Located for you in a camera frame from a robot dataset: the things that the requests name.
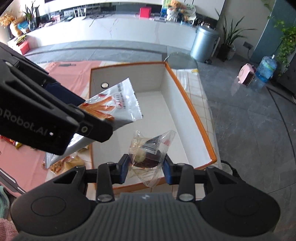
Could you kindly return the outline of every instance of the snack bag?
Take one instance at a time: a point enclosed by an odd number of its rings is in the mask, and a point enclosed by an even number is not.
[[[4,137],[4,136],[1,136],[1,135],[0,135],[0,139],[3,139],[3,140],[5,140],[6,142],[8,142],[8,143],[14,145],[14,146],[15,146],[15,149],[18,149],[19,147],[22,146],[22,143],[17,142],[17,141],[14,141],[14,140],[11,140],[11,139],[9,139],[9,138],[7,138],[7,137]]]
[[[77,155],[78,153],[73,153],[70,156],[59,160],[55,164],[51,165],[49,169],[56,175],[60,175],[73,167],[84,165],[84,161]]]
[[[129,78],[91,97],[81,104],[79,108],[100,120],[110,123],[113,131],[126,124],[142,119],[139,103]],[[49,168],[52,164],[92,142],[94,140],[90,138],[74,134],[63,155],[58,156],[51,153],[45,155],[45,168]]]
[[[144,138],[139,131],[135,132],[128,152],[131,158],[130,171],[147,187],[157,185],[165,155],[175,134],[175,131],[170,130],[154,138]]]

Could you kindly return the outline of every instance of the metal trash can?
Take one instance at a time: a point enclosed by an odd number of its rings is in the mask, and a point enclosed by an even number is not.
[[[209,26],[199,26],[190,51],[190,56],[196,61],[205,62],[211,57],[219,33]]]

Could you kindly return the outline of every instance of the green towel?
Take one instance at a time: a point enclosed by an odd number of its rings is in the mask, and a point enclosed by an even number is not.
[[[9,199],[4,192],[4,187],[0,186],[0,218],[7,218],[9,212]]]

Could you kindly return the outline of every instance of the blue water bottle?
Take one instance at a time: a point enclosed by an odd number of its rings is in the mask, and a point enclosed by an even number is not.
[[[274,71],[276,70],[277,63],[276,60],[274,59],[274,55],[270,56],[265,56],[262,58],[259,67],[257,68],[256,71],[256,76],[266,83],[274,74]]]

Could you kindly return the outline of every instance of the open box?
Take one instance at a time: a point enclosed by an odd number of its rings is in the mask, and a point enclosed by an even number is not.
[[[173,163],[187,163],[203,169],[217,161],[205,129],[182,85],[167,63],[143,62],[99,67],[91,70],[90,96],[129,78],[143,119],[116,130],[111,138],[91,145],[94,168],[106,162],[118,162],[128,153],[135,130],[145,137],[154,137],[169,130],[177,132],[168,155]],[[163,176],[158,184],[165,183]],[[146,186],[138,177],[114,184],[114,193],[131,192]]]

